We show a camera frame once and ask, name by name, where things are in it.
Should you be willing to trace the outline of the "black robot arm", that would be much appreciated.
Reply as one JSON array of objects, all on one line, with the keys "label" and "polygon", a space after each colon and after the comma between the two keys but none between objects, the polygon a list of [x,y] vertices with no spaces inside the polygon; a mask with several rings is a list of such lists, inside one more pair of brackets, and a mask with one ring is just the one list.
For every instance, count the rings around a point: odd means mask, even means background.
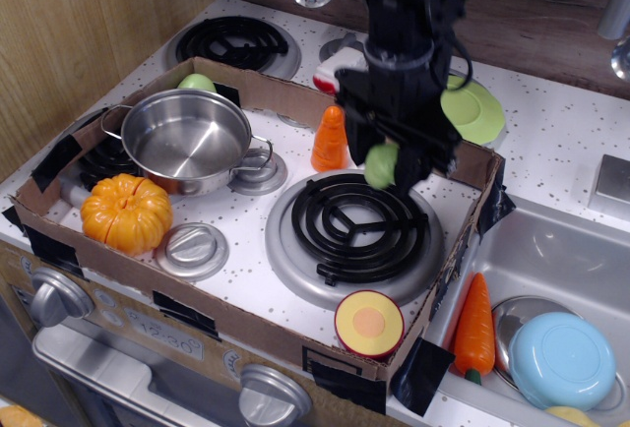
[{"label": "black robot arm", "polygon": [[454,23],[466,0],[365,0],[367,68],[342,68],[337,104],[357,164],[388,140],[399,147],[394,186],[403,196],[432,171],[450,174],[462,137],[443,112],[453,51],[466,50]]}]

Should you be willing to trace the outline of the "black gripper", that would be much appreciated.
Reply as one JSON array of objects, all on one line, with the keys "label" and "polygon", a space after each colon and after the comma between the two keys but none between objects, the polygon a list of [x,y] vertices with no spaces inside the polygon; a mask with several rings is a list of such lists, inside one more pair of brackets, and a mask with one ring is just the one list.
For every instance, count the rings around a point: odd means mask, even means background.
[{"label": "black gripper", "polygon": [[450,64],[449,55],[437,55],[421,64],[373,61],[366,71],[336,73],[337,102],[346,113],[352,161],[363,164],[369,151],[387,138],[399,144],[394,170],[399,197],[407,196],[435,170],[449,176],[457,169],[453,153],[461,135],[441,106]]}]

